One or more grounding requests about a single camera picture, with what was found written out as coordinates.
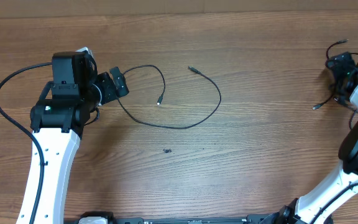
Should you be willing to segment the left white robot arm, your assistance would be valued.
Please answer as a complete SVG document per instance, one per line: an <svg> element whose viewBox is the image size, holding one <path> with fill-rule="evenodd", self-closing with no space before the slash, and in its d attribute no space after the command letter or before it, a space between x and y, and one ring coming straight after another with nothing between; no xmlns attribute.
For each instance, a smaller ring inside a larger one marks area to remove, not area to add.
<svg viewBox="0 0 358 224"><path fill-rule="evenodd" d="M91 113L129 92L117 67L98 73L87 48L55 53L52 73L30 111L35 141L18 223L63 223L73 159Z"/></svg>

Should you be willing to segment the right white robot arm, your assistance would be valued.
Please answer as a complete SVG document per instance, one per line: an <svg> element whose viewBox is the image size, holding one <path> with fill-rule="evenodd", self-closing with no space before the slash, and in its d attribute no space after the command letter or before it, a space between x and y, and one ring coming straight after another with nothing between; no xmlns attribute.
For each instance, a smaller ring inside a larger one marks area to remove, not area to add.
<svg viewBox="0 0 358 224"><path fill-rule="evenodd" d="M358 64L353 67L358 74ZM358 84L350 102L358 110ZM330 223L332 213L358 194L358 122L340 145L339 162L312 191L263 219L263 223Z"/></svg>

